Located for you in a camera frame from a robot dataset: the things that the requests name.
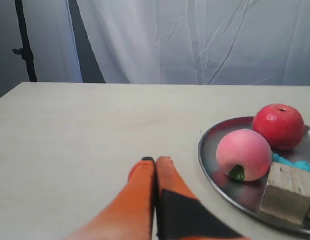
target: round tray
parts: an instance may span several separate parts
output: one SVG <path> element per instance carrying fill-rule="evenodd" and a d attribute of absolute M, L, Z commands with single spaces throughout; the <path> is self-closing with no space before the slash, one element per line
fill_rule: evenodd
<path fill-rule="evenodd" d="M 217 164 L 216 150 L 222 138 L 235 130 L 252 129 L 253 119 L 252 116 L 233 118 L 209 129 L 199 143 L 200 165 L 217 191 L 243 212 L 273 227 L 310 235 L 309 219 L 299 226 L 260 212 L 267 176 L 254 182 L 241 183 L 223 174 Z M 277 153 L 291 162 L 303 160 L 310 163 L 310 127 L 306 126 L 304 138 L 294 151 Z"/>

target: black stand pole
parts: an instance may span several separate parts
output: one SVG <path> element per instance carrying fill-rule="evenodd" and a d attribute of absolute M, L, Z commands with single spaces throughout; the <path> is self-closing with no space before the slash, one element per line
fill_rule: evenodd
<path fill-rule="evenodd" d="M 35 71 L 35 66 L 34 66 L 34 55 L 33 55 L 33 51 L 30 46 L 30 40 L 29 40 L 29 35 L 27 32 L 22 0 L 15 0 L 15 6 L 16 6 L 16 11 L 17 11 L 17 18 L 18 18 L 23 48 L 13 49 L 13 52 L 17 55 L 21 55 L 21 58 L 26 62 L 29 81 L 36 83 L 37 77 L 36 77 L 36 71 Z"/>

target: black tip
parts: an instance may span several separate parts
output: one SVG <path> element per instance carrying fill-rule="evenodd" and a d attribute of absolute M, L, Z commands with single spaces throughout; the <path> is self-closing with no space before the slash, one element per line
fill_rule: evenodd
<path fill-rule="evenodd" d="M 153 162 L 155 162 L 154 158 L 152 158 L 151 156 L 145 156 L 141 160 L 142 161 L 153 161 Z"/>

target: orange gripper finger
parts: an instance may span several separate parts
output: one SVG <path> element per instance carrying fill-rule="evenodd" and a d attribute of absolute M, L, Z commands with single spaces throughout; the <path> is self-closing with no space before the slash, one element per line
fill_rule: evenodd
<path fill-rule="evenodd" d="M 186 185 L 170 157 L 156 162 L 159 240 L 249 240 L 209 212 Z"/>
<path fill-rule="evenodd" d="M 145 157 L 110 205 L 65 240 L 151 240 L 155 183 L 155 161 Z"/>

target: apple stem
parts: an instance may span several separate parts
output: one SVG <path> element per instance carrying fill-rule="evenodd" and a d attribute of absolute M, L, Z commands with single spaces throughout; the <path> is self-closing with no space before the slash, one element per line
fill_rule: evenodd
<path fill-rule="evenodd" d="M 232 179 L 238 181 L 244 181 L 245 179 L 245 169 L 240 165 L 236 165 L 228 174 Z"/>

